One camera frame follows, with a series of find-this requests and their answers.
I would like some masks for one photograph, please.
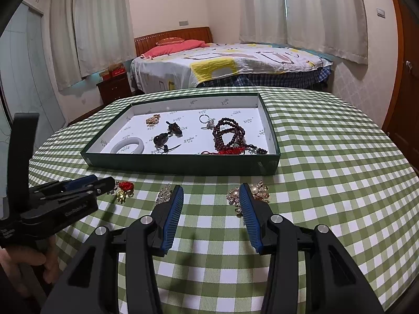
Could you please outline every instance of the white jade bangle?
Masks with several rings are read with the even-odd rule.
[[[130,137],[130,138],[125,138],[123,140],[121,140],[118,144],[116,144],[112,150],[111,153],[115,154],[117,153],[120,149],[122,149],[123,147],[127,146],[127,145],[131,145],[131,144],[137,144],[137,148],[132,152],[132,154],[142,154],[142,152],[144,151],[144,143],[142,142],[142,140],[140,138],[137,137]]]

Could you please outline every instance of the light switch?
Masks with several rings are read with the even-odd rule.
[[[384,18],[385,19],[385,11],[383,11],[382,9],[380,9],[380,8],[377,8],[377,15],[380,17],[380,18]]]

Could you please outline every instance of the green and white checkered tablecloth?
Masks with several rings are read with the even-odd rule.
[[[259,92],[281,149],[277,174],[267,177],[142,175],[89,168],[80,155],[93,136],[130,102],[220,92]],[[179,90],[119,100],[94,116],[55,133],[30,162],[32,185],[96,174],[129,180],[134,198],[124,205],[99,197],[99,210],[57,236],[63,269],[100,225],[121,228],[149,214],[159,190],[180,184],[185,200],[172,249],[155,258],[164,313],[259,311],[269,256],[250,245],[242,219],[225,198],[243,182],[269,186],[274,213],[294,224],[328,225],[388,308],[417,274],[419,179],[391,140],[361,111],[334,95],[283,88]],[[125,256],[118,294],[127,313]],[[305,266],[300,256],[299,311],[304,309]]]

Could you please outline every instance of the curtain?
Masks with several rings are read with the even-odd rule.
[[[81,81],[73,29],[74,0],[51,0],[50,37],[58,90]]]
[[[136,57],[128,0],[76,0],[75,37],[81,76]]]
[[[367,64],[363,0],[286,0],[288,44]]]
[[[240,41],[286,43],[284,0],[240,0]]]

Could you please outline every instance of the red box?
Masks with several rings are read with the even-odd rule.
[[[123,74],[125,72],[126,72],[125,68],[116,69],[116,70],[112,71],[112,76],[117,76],[117,75]]]

